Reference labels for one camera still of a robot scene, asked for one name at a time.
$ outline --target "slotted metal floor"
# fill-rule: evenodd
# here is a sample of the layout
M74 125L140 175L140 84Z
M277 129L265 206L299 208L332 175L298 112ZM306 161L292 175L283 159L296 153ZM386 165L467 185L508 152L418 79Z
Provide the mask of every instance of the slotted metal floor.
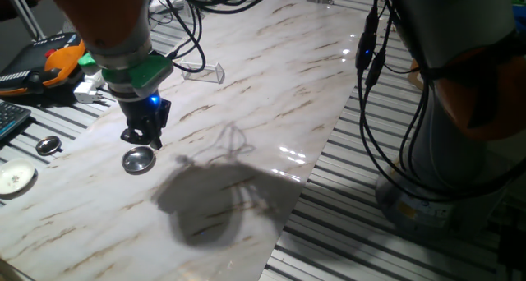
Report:
M337 7L364 14L372 5L372 0L334 1ZM186 34L172 21L156 25L151 36L154 49L166 54ZM386 63L403 71L411 60L392 34ZM53 157L39 157L36 142L57 135L66 149L114 101L107 90L101 92L100 104L61 104L60 99L50 99L53 104L26 105L33 119L20 134L4 141L0 163L23 157L32 159L38 169L45 168ZM420 91L405 76L386 69L371 92L367 107L371 129L391 158L419 98ZM376 206L373 187L378 172L360 140L359 112L355 89L260 280L495 280L499 235L483 231L471 242L420 242L399 234L385 219Z

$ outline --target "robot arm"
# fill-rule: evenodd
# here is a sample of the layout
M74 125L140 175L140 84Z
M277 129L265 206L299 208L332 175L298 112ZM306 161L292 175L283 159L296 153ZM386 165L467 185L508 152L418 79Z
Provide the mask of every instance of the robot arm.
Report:
M104 79L127 117L121 138L159 149L170 102L159 84L173 71L167 58L151 55L148 0L54 0L103 68Z

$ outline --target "electronic device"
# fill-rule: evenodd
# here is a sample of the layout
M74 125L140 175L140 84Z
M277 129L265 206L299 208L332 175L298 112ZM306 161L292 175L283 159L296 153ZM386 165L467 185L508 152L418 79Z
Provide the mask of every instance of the electronic device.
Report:
M45 89L78 81L78 60L85 54L81 37L60 34L24 47L0 72L0 96L43 93Z
M5 101L0 102L0 140L21 125L31 111Z

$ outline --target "green component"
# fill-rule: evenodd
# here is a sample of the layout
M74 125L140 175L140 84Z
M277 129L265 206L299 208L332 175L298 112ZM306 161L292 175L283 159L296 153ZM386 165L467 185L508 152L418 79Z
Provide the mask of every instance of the green component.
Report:
M102 70L102 77L109 83L131 84L139 96L148 96L173 71L173 63L159 55L150 55L136 67L123 71Z
M511 0L514 5L526 6L526 0Z
M142 89L161 77L161 80L164 80L172 70L173 63L170 59L159 55L150 55L143 63L128 69L128 73L131 77L131 86L135 89Z
M81 67L89 67L89 66L97 65L97 63L91 57L91 54L86 53L84 56L81 57L81 59L79 59L79 65Z

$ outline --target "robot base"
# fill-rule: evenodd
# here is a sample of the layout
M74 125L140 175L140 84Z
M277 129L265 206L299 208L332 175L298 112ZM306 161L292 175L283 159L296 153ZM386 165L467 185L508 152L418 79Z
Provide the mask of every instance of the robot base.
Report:
M508 170L508 161L494 154L487 156L487 165L478 182L486 182ZM415 187L392 168L386 172L400 186L414 194L429 198L438 195ZM490 195L447 203L412 198L387 181L382 175L376 181L376 200L386 218L404 233L421 238L472 238L485 227L491 212L501 201L505 188Z

